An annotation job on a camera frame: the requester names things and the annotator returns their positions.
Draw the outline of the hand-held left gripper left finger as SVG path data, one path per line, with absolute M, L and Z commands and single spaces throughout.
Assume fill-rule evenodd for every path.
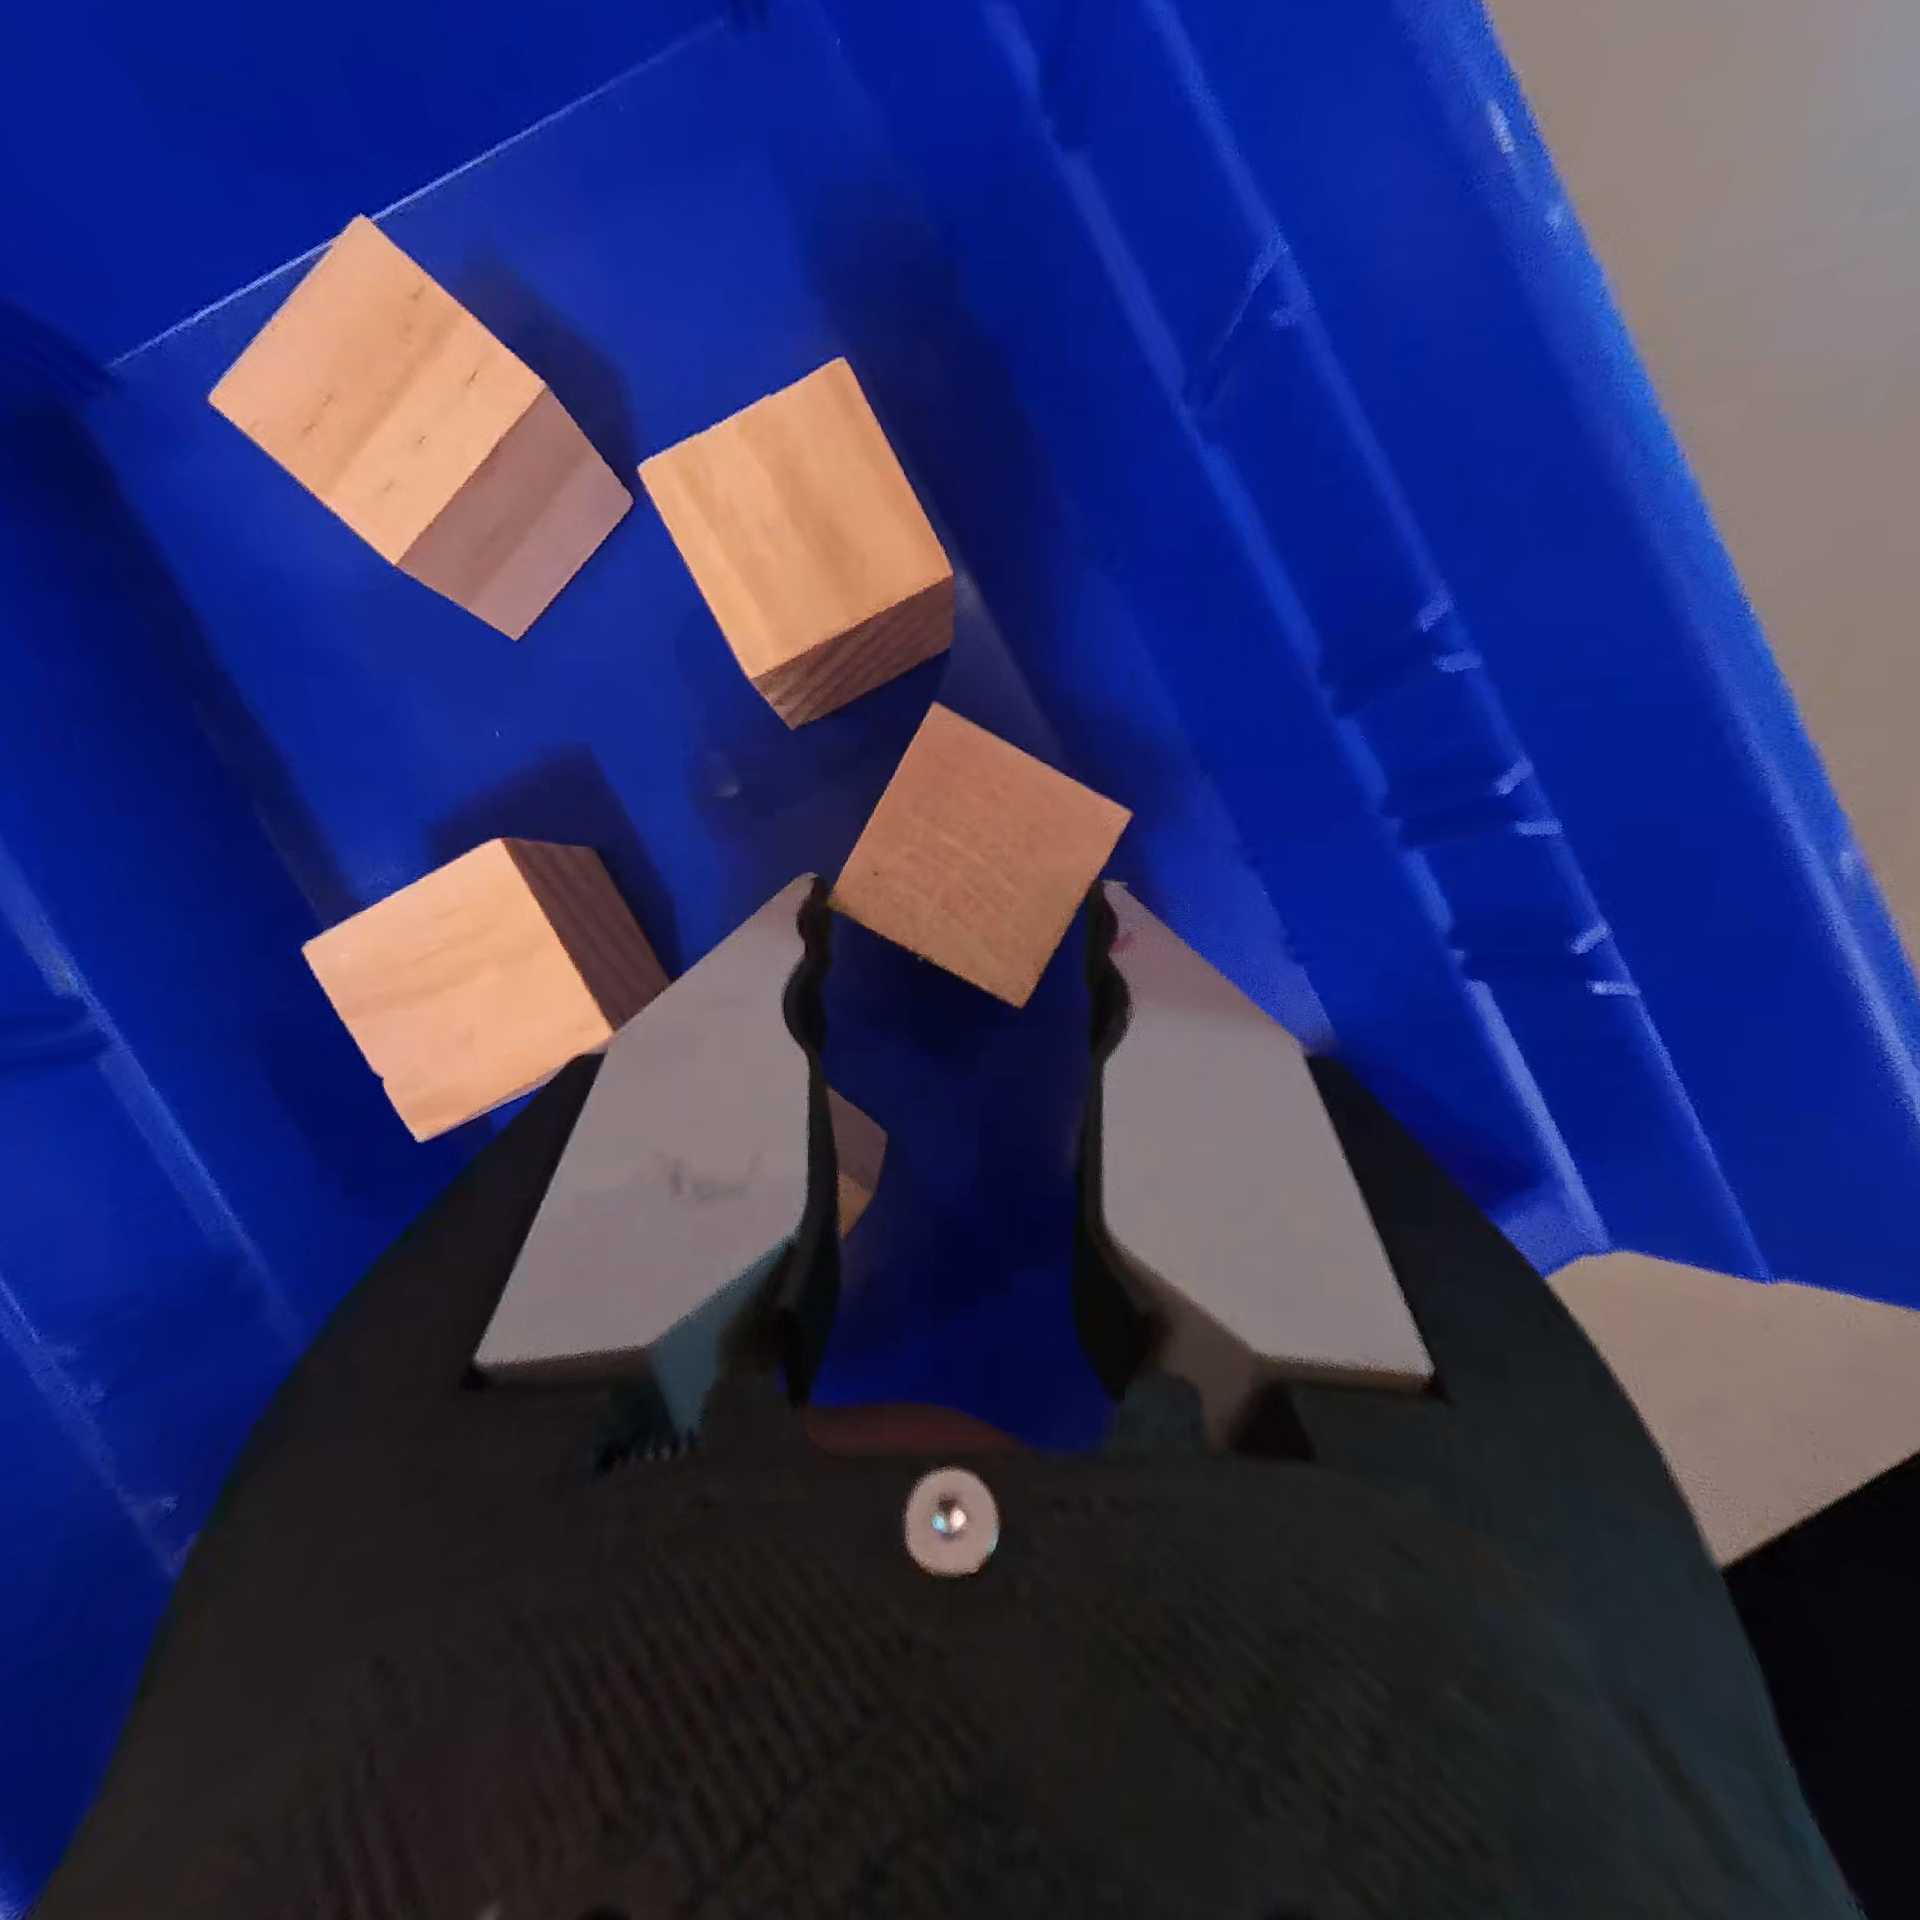
M 471 1355 L 485 1382 L 641 1378 L 660 1403 L 705 1403 L 808 1202 L 835 1222 L 787 1016 L 821 906 L 817 876 L 787 882 L 607 1046 Z

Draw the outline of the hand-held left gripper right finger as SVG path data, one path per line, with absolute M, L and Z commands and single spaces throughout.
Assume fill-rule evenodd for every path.
M 1074 1332 L 1113 1403 L 1438 1379 L 1310 1051 L 1123 882 L 1085 902 Z

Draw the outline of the wooden cube blue taped face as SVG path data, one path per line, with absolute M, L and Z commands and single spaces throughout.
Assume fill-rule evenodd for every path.
M 365 213 L 208 403 L 387 563 L 508 641 L 634 506 L 551 383 Z
M 497 838 L 301 949 L 425 1143 L 547 1086 L 673 985 L 598 852 Z
M 877 1195 L 887 1132 L 835 1089 L 828 1089 L 828 1119 L 837 1168 L 837 1232 L 848 1238 Z
M 831 882 L 828 906 L 1024 1009 L 1131 816 L 934 703 Z
M 837 356 L 638 469 L 744 676 L 803 728 L 950 651 L 954 568 Z

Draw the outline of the blue plastic bin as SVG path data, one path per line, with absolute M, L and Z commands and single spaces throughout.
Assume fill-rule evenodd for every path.
M 847 353 L 1123 876 L 1541 1258 L 1917 1301 L 1917 988 L 1474 2 L 4 5 L 4 1915 L 408 1146 L 298 936 L 835 853 L 641 501 L 530 645 L 207 392 L 375 213 L 608 459 Z

